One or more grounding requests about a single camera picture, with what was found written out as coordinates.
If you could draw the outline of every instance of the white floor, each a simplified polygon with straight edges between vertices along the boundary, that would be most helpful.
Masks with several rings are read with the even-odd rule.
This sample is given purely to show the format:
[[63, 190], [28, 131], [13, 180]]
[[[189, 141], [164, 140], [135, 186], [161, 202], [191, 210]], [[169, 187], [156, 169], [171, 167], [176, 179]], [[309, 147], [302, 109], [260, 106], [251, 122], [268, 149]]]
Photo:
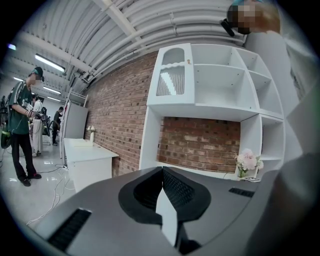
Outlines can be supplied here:
[[[3, 155], [3, 165], [2, 168], [0, 168], [0, 188], [2, 196], [11, 214], [26, 224], [45, 214], [52, 207], [53, 202], [54, 204], [57, 202], [60, 204], [75, 194], [72, 181], [69, 181], [67, 185], [64, 186], [69, 180], [68, 171], [62, 168], [57, 169], [57, 167], [62, 166], [59, 145], [48, 145], [46, 143], [48, 141], [49, 138], [43, 136], [43, 152], [40, 156], [33, 159], [33, 165], [38, 173], [48, 173], [41, 173], [41, 179], [32, 179], [30, 181], [31, 186], [29, 187], [24, 186], [17, 179], [12, 155], [10, 154], [11, 147], [4, 152], [2, 148], [0, 149], [0, 155]], [[25, 169], [26, 161], [23, 157], [22, 150], [20, 163]], [[41, 219], [30, 223], [29, 227], [33, 229], [39, 222], [41, 222]]]

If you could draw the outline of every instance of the white cabinet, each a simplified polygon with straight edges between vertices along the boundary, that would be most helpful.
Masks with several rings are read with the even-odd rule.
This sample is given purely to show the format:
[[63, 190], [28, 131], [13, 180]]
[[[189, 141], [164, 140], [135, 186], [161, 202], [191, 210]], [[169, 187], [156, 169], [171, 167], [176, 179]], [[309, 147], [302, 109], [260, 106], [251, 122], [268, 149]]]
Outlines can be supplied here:
[[195, 103], [191, 44], [161, 48], [155, 62], [147, 105]]
[[178, 44], [159, 50], [147, 100], [140, 168], [158, 165], [162, 117], [241, 122], [240, 151], [261, 155], [263, 173], [284, 157], [285, 123], [279, 93], [261, 57], [218, 44]]

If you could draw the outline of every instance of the white table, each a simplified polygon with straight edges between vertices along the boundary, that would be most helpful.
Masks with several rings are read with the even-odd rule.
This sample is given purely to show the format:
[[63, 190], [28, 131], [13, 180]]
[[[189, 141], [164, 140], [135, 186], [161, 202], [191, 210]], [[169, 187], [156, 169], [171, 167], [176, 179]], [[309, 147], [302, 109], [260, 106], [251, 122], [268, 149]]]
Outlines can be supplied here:
[[85, 140], [81, 138], [64, 138], [69, 176], [76, 192], [93, 183], [110, 179], [112, 158], [119, 156], [96, 143], [93, 146], [84, 146], [84, 143]]

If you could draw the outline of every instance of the red brick wall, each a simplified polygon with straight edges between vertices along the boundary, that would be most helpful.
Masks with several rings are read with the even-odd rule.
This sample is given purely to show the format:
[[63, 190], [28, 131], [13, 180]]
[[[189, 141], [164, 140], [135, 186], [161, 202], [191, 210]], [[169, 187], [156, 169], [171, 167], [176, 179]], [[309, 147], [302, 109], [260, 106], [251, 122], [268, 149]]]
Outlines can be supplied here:
[[[88, 94], [86, 127], [96, 128], [94, 142], [119, 155], [112, 160], [112, 175], [139, 169], [146, 103], [157, 52], [115, 69], [92, 85]], [[165, 118], [159, 160], [191, 168], [235, 170], [240, 124], [215, 120]]]
[[161, 130], [159, 161], [207, 171], [235, 171], [239, 122], [165, 117]]
[[94, 142], [119, 155], [112, 175], [139, 169], [147, 97], [157, 52], [115, 69], [89, 88], [86, 127], [94, 125]]

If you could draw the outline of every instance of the gray surface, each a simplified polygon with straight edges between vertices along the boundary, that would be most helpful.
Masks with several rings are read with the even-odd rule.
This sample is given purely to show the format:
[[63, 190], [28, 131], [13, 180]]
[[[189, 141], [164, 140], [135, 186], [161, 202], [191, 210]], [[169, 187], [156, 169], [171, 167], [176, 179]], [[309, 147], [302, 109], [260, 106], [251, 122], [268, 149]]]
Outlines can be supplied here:
[[71, 103], [65, 122], [65, 138], [82, 139], [85, 134], [88, 109]]
[[[83, 208], [92, 211], [92, 215], [66, 250], [70, 255], [180, 255], [158, 225], [135, 222], [119, 205], [118, 194], [122, 186], [151, 170], [153, 168], [135, 171], [88, 186], [54, 209], [38, 225], [36, 232], [48, 239], [76, 209]], [[217, 255], [238, 255], [264, 211], [275, 172], [268, 172], [261, 183], [251, 183], [174, 170], [205, 185], [212, 197], [209, 208], [199, 220], [184, 224], [189, 239], [202, 245], [210, 242], [189, 255], [204, 252], [211, 255], [213, 244], [214, 251], [220, 252]], [[256, 194], [253, 198], [232, 194], [228, 192], [232, 187], [256, 190]]]

